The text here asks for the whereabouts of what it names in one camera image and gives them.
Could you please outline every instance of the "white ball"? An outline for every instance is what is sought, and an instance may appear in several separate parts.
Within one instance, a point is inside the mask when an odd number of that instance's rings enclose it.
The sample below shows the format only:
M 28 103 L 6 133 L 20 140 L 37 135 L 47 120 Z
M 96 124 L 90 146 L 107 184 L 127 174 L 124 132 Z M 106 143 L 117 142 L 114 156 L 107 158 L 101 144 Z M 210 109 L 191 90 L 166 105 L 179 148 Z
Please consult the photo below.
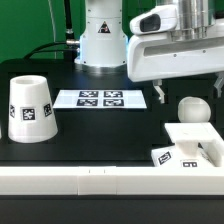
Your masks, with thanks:
M 207 102 L 197 97 L 186 97 L 178 105 L 178 117 L 183 123 L 208 122 L 211 109 Z

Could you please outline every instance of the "white block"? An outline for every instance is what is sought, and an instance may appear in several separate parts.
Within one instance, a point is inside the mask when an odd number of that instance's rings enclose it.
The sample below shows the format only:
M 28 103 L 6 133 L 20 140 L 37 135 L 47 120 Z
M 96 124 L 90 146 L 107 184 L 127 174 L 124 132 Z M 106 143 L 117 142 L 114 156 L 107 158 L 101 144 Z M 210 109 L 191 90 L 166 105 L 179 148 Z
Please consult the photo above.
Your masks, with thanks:
M 0 195 L 76 195 L 78 168 L 1 167 Z
M 223 195 L 224 169 L 117 168 L 118 195 Z
M 116 195 L 116 167 L 80 167 L 79 195 Z

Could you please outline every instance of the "green background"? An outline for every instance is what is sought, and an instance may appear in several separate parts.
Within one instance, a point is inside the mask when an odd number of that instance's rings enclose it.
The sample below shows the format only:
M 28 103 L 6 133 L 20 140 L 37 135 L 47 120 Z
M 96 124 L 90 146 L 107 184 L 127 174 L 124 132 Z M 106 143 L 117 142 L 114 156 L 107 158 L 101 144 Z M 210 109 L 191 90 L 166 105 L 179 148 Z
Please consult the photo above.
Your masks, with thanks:
M 76 38 L 85 29 L 84 0 L 70 0 Z M 65 40 L 63 0 L 52 0 L 57 41 Z M 224 9 L 223 0 L 215 0 L 216 10 Z M 142 11 L 155 6 L 155 0 L 142 0 Z M 130 37 L 130 20 L 139 14 L 138 0 L 123 0 L 123 30 Z M 0 0 L 0 62 L 21 58 L 35 47 L 53 42 L 48 0 Z M 54 54 L 35 57 L 53 58 Z

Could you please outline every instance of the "black tabletop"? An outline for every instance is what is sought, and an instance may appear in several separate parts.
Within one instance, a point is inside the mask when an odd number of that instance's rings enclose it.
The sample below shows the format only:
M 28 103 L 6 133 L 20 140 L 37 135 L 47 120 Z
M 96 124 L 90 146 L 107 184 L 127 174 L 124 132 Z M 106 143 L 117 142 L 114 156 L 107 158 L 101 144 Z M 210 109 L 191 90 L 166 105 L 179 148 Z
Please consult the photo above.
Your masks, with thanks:
M 55 101 L 59 90 L 142 90 L 147 109 L 56 109 L 58 134 L 42 143 L 8 138 L 9 81 L 42 75 Z M 172 145 L 164 129 L 179 122 L 178 103 L 200 97 L 211 107 L 210 122 L 224 136 L 223 97 L 214 96 L 214 74 L 164 80 L 161 104 L 152 82 L 132 83 L 127 73 L 88 74 L 63 60 L 9 60 L 0 65 L 1 166 L 153 166 L 151 150 Z M 71 196 L 1 197 L 0 223 L 216 223 L 222 197 Z

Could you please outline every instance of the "printed marker sheet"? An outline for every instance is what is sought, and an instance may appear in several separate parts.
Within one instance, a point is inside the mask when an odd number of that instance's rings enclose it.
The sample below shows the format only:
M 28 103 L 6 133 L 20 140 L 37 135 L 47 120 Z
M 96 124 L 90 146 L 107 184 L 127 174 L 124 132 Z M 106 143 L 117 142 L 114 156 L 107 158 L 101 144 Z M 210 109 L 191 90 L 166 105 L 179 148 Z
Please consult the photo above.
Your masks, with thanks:
M 60 90 L 55 109 L 146 109 L 141 90 Z

